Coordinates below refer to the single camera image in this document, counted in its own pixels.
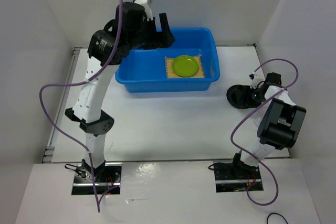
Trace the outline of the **green plastic plate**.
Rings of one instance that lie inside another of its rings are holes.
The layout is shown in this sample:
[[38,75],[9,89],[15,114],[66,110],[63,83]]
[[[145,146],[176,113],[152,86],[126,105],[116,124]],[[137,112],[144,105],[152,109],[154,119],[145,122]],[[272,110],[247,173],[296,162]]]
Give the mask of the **green plastic plate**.
[[173,72],[180,77],[191,77],[199,69],[199,64],[195,57],[181,55],[172,61]]

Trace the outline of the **black plastic plate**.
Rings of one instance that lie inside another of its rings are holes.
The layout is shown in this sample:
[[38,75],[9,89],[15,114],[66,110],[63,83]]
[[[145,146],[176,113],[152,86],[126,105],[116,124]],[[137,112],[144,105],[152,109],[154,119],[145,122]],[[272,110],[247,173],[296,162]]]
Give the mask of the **black plastic plate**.
[[227,101],[237,109],[251,109],[258,107],[252,98],[253,89],[245,85],[233,85],[226,92]]

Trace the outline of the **woven bamboo mat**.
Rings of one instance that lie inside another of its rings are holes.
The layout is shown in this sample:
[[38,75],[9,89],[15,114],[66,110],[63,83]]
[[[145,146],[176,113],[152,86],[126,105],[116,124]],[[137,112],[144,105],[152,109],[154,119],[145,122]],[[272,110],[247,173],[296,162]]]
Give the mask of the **woven bamboo mat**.
[[176,78],[196,78],[196,79],[203,79],[205,78],[205,73],[204,73],[204,70],[203,70],[203,65],[202,65],[202,61],[201,61],[201,55],[198,54],[196,56],[192,56],[192,57],[195,57],[198,64],[199,64],[199,69],[197,71],[197,73],[191,77],[180,77],[178,75],[176,75],[174,72],[173,72],[173,69],[172,69],[172,61],[173,59],[175,58],[168,58],[168,57],[165,57],[165,72],[166,72],[166,77],[168,79],[176,79]]

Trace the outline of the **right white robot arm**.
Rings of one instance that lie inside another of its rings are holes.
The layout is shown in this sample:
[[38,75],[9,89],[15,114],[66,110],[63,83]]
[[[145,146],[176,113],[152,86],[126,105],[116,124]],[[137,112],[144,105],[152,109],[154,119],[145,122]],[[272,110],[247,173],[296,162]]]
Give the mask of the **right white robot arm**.
[[[251,74],[252,86],[231,86],[226,97],[237,109],[257,108],[272,95],[282,89],[281,75],[268,73],[264,81],[257,81]],[[246,152],[235,154],[230,165],[231,175],[237,179],[252,178],[258,168],[258,161],[264,159],[275,150],[290,149],[294,146],[307,110],[296,105],[284,90],[266,105],[267,109],[259,123],[257,142],[248,150],[257,159]]]

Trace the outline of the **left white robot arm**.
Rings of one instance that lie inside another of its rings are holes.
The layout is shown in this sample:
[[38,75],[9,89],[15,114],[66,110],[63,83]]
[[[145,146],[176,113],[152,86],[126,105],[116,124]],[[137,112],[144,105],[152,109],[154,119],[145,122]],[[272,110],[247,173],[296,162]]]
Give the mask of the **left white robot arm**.
[[115,19],[96,31],[88,47],[85,84],[77,102],[65,110],[71,121],[78,122],[85,132],[88,153],[82,159],[86,176],[93,182],[104,177],[104,144],[106,134],[114,125],[114,118],[102,110],[110,81],[119,65],[132,49],[168,48],[175,38],[171,33],[166,13],[159,14],[161,31],[155,19],[149,17],[143,4],[124,2],[116,8]]

